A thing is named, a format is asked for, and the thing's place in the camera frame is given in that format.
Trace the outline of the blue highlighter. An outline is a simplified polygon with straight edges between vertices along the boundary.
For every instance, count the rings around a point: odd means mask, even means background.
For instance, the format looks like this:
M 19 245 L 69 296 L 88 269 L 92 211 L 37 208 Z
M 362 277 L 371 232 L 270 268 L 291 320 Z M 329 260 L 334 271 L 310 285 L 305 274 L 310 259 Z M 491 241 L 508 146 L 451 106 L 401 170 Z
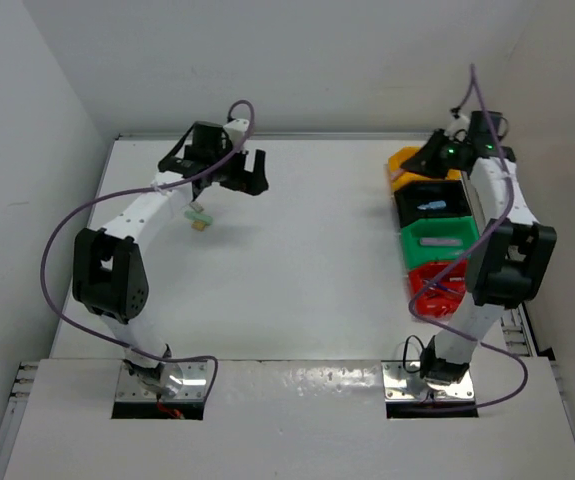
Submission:
M 419 211 L 438 211 L 446 208 L 447 203 L 444 200 L 431 201 L 417 206 Z

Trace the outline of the purple highlighter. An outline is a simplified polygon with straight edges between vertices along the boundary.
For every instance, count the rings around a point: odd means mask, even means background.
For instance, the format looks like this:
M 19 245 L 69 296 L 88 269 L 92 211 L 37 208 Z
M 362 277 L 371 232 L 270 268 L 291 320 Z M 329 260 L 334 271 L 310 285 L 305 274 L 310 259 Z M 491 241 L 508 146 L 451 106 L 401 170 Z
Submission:
M 419 244 L 428 247 L 460 247 L 463 245 L 463 241 L 451 237 L 421 237 Z

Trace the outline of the blue gel pen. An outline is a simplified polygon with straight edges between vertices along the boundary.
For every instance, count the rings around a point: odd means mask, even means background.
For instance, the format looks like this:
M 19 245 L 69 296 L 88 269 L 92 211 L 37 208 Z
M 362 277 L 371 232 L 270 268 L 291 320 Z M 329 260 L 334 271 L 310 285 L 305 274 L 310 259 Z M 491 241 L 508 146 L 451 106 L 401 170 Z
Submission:
M 465 290 L 463 288 L 453 289 L 448 286 L 442 285 L 441 283 L 433 284 L 429 287 L 430 291 L 440 292 L 443 295 L 450 295 L 452 297 L 462 298 L 464 296 Z

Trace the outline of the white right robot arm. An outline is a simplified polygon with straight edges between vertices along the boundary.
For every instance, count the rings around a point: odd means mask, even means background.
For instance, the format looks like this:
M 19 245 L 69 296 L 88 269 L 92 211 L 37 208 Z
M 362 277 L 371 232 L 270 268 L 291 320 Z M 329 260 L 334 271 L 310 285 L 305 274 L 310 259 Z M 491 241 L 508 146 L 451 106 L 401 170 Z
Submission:
M 503 311 L 536 296 L 557 242 L 556 230 L 540 223 L 526 204 L 513 153 L 501 145 L 503 122 L 495 111 L 457 116 L 400 166 L 440 180 L 452 170 L 465 173 L 487 220 L 477 243 L 462 254 L 464 298 L 420 355 L 418 374 L 432 383 L 460 381 Z

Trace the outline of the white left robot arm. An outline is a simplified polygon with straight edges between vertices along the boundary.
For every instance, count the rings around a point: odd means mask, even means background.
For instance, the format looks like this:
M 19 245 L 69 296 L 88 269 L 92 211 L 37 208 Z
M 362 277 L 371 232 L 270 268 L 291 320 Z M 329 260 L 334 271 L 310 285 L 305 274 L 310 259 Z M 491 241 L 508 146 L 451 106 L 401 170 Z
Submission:
M 256 151 L 252 170 L 245 168 L 250 131 L 245 119 L 194 123 L 158 163 L 147 192 L 102 227 L 85 228 L 75 238 L 72 295 L 123 343 L 129 373 L 149 389 L 180 373 L 167 364 L 171 349 L 143 314 L 149 296 L 143 254 L 179 215 L 198 230 L 212 224 L 197 201 L 212 184 L 250 196 L 268 190 L 264 151 Z

